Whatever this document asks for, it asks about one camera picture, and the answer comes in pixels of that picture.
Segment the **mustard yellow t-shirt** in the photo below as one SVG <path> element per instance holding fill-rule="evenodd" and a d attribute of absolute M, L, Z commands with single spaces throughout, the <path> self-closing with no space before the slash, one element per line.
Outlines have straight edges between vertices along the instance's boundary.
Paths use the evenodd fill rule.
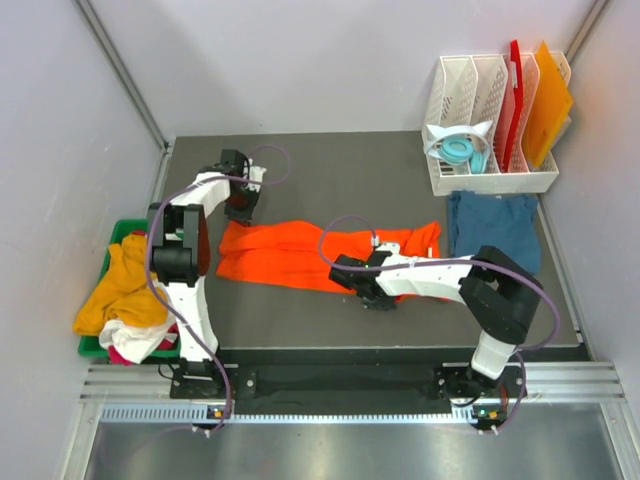
<path fill-rule="evenodd" d="M 86 303 L 78 312 L 72 330 L 82 336 L 98 336 L 110 320 L 135 328 L 158 327 L 168 317 L 148 287 L 144 260 L 147 240 L 138 233 L 125 236 L 108 248 L 110 262 Z"/>

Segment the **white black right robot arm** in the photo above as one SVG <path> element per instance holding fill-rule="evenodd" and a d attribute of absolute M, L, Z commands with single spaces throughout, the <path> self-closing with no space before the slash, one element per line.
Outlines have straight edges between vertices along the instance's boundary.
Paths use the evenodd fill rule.
<path fill-rule="evenodd" d="M 472 256 L 444 260 L 406 256 L 397 244 L 382 243 L 366 260 L 339 255 L 329 279 L 374 310 L 394 309 L 405 296 L 467 307 L 481 334 L 466 371 L 442 381 L 442 395 L 449 399 L 476 400 L 502 385 L 510 357 L 526 340 L 542 291 L 528 272 L 490 246 Z"/>

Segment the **aluminium frame rail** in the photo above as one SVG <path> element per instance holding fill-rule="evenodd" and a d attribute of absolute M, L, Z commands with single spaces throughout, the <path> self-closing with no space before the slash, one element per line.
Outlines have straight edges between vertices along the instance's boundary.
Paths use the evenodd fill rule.
<path fill-rule="evenodd" d="M 535 362 L 526 365 L 528 402 L 609 403 L 626 400 L 607 362 Z M 149 403 L 169 399 L 170 380 L 154 365 L 92 365 L 82 386 L 85 402 Z"/>

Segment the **green plastic bin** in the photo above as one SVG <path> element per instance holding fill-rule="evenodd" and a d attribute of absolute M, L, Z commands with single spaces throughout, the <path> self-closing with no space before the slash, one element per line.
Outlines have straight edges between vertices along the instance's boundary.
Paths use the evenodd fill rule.
<path fill-rule="evenodd" d="M 145 218 L 118 220 L 114 224 L 108 245 L 120 244 L 126 236 L 132 233 L 144 236 L 147 228 L 148 222 Z M 98 276 L 98 281 L 101 281 L 107 273 L 110 261 L 110 251 L 107 250 Z M 176 336 L 174 341 L 163 341 L 161 345 L 147 357 L 147 360 L 151 361 L 151 359 L 154 359 L 160 361 L 161 359 L 178 358 L 180 346 L 179 336 Z M 78 345 L 78 354 L 82 357 L 88 358 L 110 358 L 109 352 L 100 345 L 97 336 L 81 336 Z"/>

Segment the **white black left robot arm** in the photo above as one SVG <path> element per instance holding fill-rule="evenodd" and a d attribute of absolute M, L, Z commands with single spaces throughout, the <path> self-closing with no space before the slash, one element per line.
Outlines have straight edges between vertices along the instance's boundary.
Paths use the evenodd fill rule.
<path fill-rule="evenodd" d="M 201 169 L 191 184 L 149 206 L 145 274 L 157 279 L 150 284 L 154 295 L 165 292 L 163 302 L 176 319 L 180 339 L 173 398 L 231 398 L 206 302 L 211 266 L 207 218 L 222 205 L 228 220 L 249 225 L 265 172 L 244 153 L 224 149 L 220 161 Z"/>

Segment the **folded blue t-shirt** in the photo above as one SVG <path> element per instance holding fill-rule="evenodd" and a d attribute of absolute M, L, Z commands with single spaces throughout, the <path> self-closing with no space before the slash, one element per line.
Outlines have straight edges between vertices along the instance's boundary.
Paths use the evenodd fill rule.
<path fill-rule="evenodd" d="M 491 196 L 455 191 L 447 200 L 450 255 L 476 254 L 493 246 L 532 275 L 541 268 L 541 247 L 535 231 L 538 199 L 527 194 Z"/>

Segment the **red plastic folder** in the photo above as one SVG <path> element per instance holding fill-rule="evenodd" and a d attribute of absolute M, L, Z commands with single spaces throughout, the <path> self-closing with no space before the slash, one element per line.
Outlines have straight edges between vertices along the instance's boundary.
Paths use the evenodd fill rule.
<path fill-rule="evenodd" d="M 505 92 L 503 104 L 504 128 L 506 133 L 502 147 L 501 168 L 504 173 L 509 171 L 511 155 L 514 149 L 516 130 L 524 105 L 524 86 L 522 74 L 522 60 L 519 42 L 510 42 L 509 73 L 511 87 Z"/>

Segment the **magenta t-shirt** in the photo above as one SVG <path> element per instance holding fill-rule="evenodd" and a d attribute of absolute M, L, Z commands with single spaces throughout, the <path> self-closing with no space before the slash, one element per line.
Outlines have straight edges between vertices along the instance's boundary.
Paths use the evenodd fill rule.
<path fill-rule="evenodd" d="M 156 350 L 163 341 L 174 341 L 178 335 L 176 325 L 171 326 L 162 337 L 157 339 L 134 338 L 132 333 L 116 332 L 112 339 L 106 342 L 106 350 L 110 354 L 110 361 L 117 365 L 139 365 Z"/>

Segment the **teal headphones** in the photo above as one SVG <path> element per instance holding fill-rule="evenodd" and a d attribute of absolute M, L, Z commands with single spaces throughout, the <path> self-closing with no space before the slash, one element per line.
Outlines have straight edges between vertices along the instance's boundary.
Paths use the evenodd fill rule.
<path fill-rule="evenodd" d="M 450 165 L 467 163 L 472 174 L 483 174 L 487 166 L 484 153 L 474 148 L 472 141 L 465 137 L 452 136 L 445 138 L 440 146 L 442 160 Z"/>

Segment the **orange t-shirt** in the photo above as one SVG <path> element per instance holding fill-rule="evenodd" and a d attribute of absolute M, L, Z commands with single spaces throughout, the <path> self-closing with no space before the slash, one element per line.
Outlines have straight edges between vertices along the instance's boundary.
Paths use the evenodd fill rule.
<path fill-rule="evenodd" d="M 222 279 L 332 294 L 350 292 L 329 279 L 330 261 L 339 255 L 365 260 L 372 252 L 371 234 L 330 232 L 305 221 L 274 225 L 230 224 L 220 242 L 216 276 Z"/>

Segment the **white t-shirt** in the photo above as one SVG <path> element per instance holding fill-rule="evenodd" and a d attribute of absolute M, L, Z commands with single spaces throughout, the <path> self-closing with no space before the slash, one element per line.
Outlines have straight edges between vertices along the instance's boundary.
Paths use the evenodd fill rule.
<path fill-rule="evenodd" d="M 177 345 L 174 322 L 150 328 L 126 325 L 119 319 L 108 321 L 98 336 L 99 345 L 116 365 L 141 364 L 152 353 L 168 352 Z"/>

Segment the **white plastic file organizer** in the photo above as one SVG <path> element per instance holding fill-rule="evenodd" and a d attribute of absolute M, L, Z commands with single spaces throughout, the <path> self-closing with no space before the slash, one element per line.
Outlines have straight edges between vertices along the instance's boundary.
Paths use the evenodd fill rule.
<path fill-rule="evenodd" d="M 510 83 L 507 61 L 501 54 L 440 57 L 423 121 L 423 141 L 428 141 L 429 125 L 497 122 Z M 426 157 L 426 163 L 436 196 L 458 190 L 487 195 L 542 194 L 559 176 L 551 154 L 539 168 L 530 169 L 519 144 L 514 145 L 506 173 L 500 171 L 494 155 L 489 157 L 482 174 L 471 173 L 468 165 L 452 166 L 432 156 Z"/>

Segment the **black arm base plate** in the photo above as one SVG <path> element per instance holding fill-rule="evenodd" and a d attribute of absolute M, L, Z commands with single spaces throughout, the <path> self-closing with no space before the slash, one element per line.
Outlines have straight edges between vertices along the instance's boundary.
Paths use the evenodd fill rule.
<path fill-rule="evenodd" d="M 442 381 L 468 365 L 349 362 L 343 364 L 242 363 L 228 366 L 233 413 L 277 415 L 404 415 L 449 413 L 468 398 L 442 395 Z M 498 387 L 479 402 L 496 402 L 500 411 L 525 390 L 522 368 L 505 368 Z"/>

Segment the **orange plastic folder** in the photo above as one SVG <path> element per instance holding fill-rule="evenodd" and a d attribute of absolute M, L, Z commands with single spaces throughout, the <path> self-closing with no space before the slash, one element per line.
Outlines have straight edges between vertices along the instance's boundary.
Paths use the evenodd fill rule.
<path fill-rule="evenodd" d="M 534 53 L 539 81 L 522 138 L 522 150 L 532 169 L 539 169 L 574 104 L 559 65 L 544 40 Z"/>

